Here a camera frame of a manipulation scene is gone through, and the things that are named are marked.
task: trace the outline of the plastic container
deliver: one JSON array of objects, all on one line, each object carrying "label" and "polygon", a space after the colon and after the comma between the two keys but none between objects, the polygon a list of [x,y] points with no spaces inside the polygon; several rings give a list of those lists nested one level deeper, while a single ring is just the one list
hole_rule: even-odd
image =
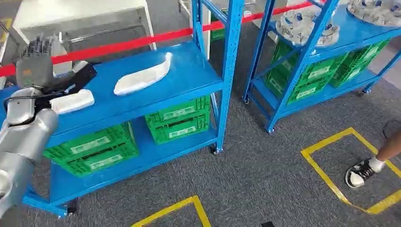
[{"label": "plastic container", "polygon": [[186,118],[187,115],[210,109],[210,96],[202,96],[188,102],[172,106],[156,113],[145,115],[148,127],[154,128],[169,124],[167,121],[177,122]]},{"label": "plastic container", "polygon": [[[322,90],[327,83],[331,80],[331,77],[320,78],[307,83],[297,83],[291,92],[287,100],[287,104],[298,101],[302,98],[306,98],[312,94],[315,94]],[[286,76],[281,74],[277,69],[272,69],[265,78],[265,86],[277,97],[283,96],[284,88],[288,82]]]},{"label": "plastic container", "polygon": [[138,149],[136,147],[134,148],[130,145],[130,142],[126,141],[120,144],[114,144],[112,147],[99,150],[98,152],[78,159],[67,162],[55,161],[55,163],[71,174],[81,177],[113,166],[126,159],[137,157],[138,155]]},{"label": "plastic container", "polygon": [[[274,53],[274,58],[272,62],[277,61],[279,58],[284,57],[287,53],[291,51],[291,47],[285,44],[283,41],[279,41]],[[299,54],[294,54],[288,59],[284,60],[282,64],[277,66],[278,71],[288,77],[291,74],[293,67],[296,64]],[[337,68],[344,61],[346,55],[326,59],[320,62],[316,62],[306,66],[303,73],[299,77],[299,84],[306,84],[311,81],[332,77]]]},{"label": "plastic container", "polygon": [[355,78],[362,72],[375,56],[386,46],[389,40],[367,46],[361,50],[352,51],[348,54],[341,66],[335,72],[330,84],[339,87]]},{"label": "plastic container", "polygon": [[156,144],[166,143],[209,129],[210,109],[186,116],[185,119],[171,122],[156,128],[149,127]]},{"label": "plastic container", "polygon": [[90,155],[99,150],[108,149],[118,144],[125,144],[132,150],[138,150],[132,134],[130,122],[109,127],[58,146],[47,148],[44,156],[56,162],[66,162]]},{"label": "plastic container", "polygon": [[[223,13],[225,13],[226,15],[228,14],[228,9],[227,8],[222,8],[221,11]],[[210,21],[214,22],[214,21],[218,21],[218,19],[213,14],[211,14]],[[224,38],[224,33],[225,33],[225,29],[224,28],[219,29],[219,30],[215,30],[215,31],[211,31],[210,32],[210,41],[213,42],[215,40],[223,39]]]}]

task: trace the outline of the white package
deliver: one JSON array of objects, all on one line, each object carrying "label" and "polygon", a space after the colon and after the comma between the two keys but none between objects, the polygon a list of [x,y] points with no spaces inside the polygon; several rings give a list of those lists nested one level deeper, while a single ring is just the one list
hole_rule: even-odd
[{"label": "white package", "polygon": [[401,4],[398,0],[350,0],[347,10],[365,22],[389,27],[401,26]]},{"label": "white package", "polygon": [[163,63],[121,77],[114,87],[114,94],[123,96],[158,82],[169,72],[172,56],[167,52]]},{"label": "white package", "polygon": [[81,89],[78,93],[54,98],[50,100],[52,110],[57,114],[66,114],[83,109],[95,103],[90,90]]},{"label": "white package", "polygon": [[[309,39],[320,14],[320,8],[311,6],[305,9],[290,10],[276,22],[276,30],[295,45],[304,45]],[[340,28],[329,21],[316,46],[329,46],[338,41]]]}]

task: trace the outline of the shelf caster wheel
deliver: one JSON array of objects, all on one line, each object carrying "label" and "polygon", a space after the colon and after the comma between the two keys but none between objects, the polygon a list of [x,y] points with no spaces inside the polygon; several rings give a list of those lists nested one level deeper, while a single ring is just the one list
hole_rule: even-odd
[{"label": "shelf caster wheel", "polygon": [[273,135],[273,133],[274,133],[274,128],[272,128],[271,130],[267,130],[267,133],[268,133],[269,135]]},{"label": "shelf caster wheel", "polygon": [[217,149],[215,145],[210,145],[210,146],[209,146],[209,151],[210,151],[212,154],[216,155],[216,154],[222,152],[223,149]]},{"label": "shelf caster wheel", "polygon": [[362,97],[362,96],[364,96],[364,95],[368,95],[370,93],[370,91],[361,91],[360,93],[359,93],[359,97]]},{"label": "shelf caster wheel", "polygon": [[74,208],[68,207],[68,208],[67,208],[67,215],[68,215],[68,216],[72,216],[72,215],[74,215],[74,214],[76,214],[76,213],[77,213],[77,208],[76,208],[76,207],[74,207]]},{"label": "shelf caster wheel", "polygon": [[77,209],[78,209],[77,205],[78,205],[77,199],[73,199],[66,204],[68,216],[72,216],[77,213]]},{"label": "shelf caster wheel", "polygon": [[243,97],[242,101],[245,103],[245,105],[248,105],[251,103],[251,101],[249,100],[249,97],[247,97],[246,99],[244,99],[244,97]]}]

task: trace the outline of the white sock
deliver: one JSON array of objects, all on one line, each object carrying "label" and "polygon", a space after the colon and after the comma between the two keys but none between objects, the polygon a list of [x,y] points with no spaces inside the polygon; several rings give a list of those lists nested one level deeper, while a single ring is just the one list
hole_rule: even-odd
[{"label": "white sock", "polygon": [[384,166],[384,161],[380,161],[376,157],[369,160],[369,165],[376,173],[380,172]]}]

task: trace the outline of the red barrier tape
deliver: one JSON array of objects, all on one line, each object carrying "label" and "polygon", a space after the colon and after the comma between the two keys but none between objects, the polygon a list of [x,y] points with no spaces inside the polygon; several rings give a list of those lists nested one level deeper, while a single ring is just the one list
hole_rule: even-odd
[{"label": "red barrier tape", "polygon": [[[282,8],[276,8],[273,10],[273,15],[287,12],[293,9],[300,9],[304,7],[311,6],[312,3],[306,1],[301,4],[287,6]],[[263,13],[255,13],[242,18],[242,23],[248,23],[256,19],[263,17]],[[202,27],[203,31],[214,31],[224,28],[224,25],[220,21],[212,22],[210,25],[204,25]],[[88,48],[80,51],[70,52],[66,55],[54,56],[52,57],[53,64],[59,64],[67,61],[78,61],[99,56],[108,55],[111,53],[118,53],[122,51],[132,50],[141,46],[145,46],[151,43],[158,43],[162,41],[172,40],[180,38],[183,36],[188,36],[192,34],[192,28],[185,28],[181,30],[176,30],[172,32],[166,32],[162,34],[157,34],[155,36],[146,36],[138,39],[129,40],[126,42],[108,44],[103,46],[98,46],[94,48]],[[0,77],[15,75],[15,67],[13,64],[9,64],[0,67]]]}]

